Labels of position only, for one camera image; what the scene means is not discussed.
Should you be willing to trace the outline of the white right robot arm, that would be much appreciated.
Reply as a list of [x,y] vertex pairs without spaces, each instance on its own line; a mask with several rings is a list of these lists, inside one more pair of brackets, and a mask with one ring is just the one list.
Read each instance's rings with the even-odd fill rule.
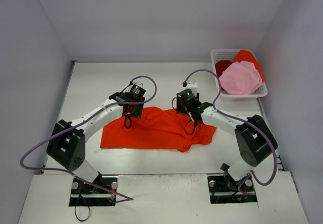
[[273,181],[277,172],[276,149],[278,144],[264,119],[259,115],[242,118],[214,108],[209,102],[200,102],[199,94],[185,89],[176,95],[176,113],[190,118],[193,131],[199,124],[219,128],[236,137],[240,157],[232,164],[223,163],[223,183],[230,190],[241,185],[242,180],[270,155],[274,169],[270,179],[261,183],[266,186]]

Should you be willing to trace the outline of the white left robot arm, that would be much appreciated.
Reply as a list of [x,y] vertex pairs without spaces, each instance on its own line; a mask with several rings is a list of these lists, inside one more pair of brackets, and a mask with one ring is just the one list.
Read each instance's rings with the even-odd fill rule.
[[124,126],[132,127],[132,118],[140,118],[145,101],[143,84],[134,83],[127,91],[112,94],[101,106],[76,120],[58,121],[52,134],[72,130],[49,141],[46,153],[66,170],[84,179],[83,188],[96,193],[101,187],[102,174],[86,160],[85,144],[110,122],[123,118]]

